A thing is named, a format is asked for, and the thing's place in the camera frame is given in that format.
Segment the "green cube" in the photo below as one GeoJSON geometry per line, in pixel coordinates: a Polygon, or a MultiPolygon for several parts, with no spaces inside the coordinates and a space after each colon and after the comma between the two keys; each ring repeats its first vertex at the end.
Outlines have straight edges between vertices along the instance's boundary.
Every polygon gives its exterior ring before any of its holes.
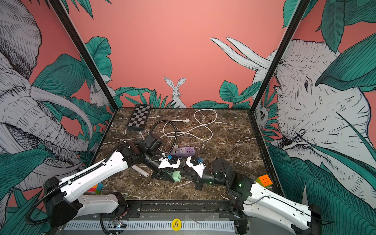
{"type": "Polygon", "coordinates": [[[173,172],[172,178],[173,178],[174,182],[180,182],[181,178],[182,178],[181,172],[180,171],[173,172]]]}

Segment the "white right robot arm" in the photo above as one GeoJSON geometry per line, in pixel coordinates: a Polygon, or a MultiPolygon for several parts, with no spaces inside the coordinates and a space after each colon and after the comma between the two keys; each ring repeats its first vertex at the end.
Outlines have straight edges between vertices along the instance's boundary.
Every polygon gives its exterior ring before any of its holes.
{"type": "Polygon", "coordinates": [[[216,159],[210,168],[201,158],[189,156],[183,176],[201,190],[204,184],[225,186],[233,198],[227,210],[239,218],[256,217],[282,227],[295,235],[319,235],[322,230],[321,209],[304,205],[274,193],[256,180],[233,170],[224,159],[216,159]]]}

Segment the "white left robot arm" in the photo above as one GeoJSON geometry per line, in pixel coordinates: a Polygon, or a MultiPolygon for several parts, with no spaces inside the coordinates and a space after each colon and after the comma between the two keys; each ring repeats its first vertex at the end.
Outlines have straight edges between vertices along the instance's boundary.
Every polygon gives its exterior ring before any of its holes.
{"type": "Polygon", "coordinates": [[[155,179],[175,182],[176,177],[168,169],[177,169],[180,160],[172,156],[170,151],[158,153],[162,143],[161,138],[150,131],[142,142],[119,144],[104,160],[77,174],[61,180],[50,178],[45,183],[44,195],[26,213],[26,223],[38,225],[48,222],[51,227],[59,227],[85,213],[112,213],[123,203],[120,193],[111,194],[109,201],[84,200],[84,193],[101,181],[137,164],[152,169],[155,179]]]}

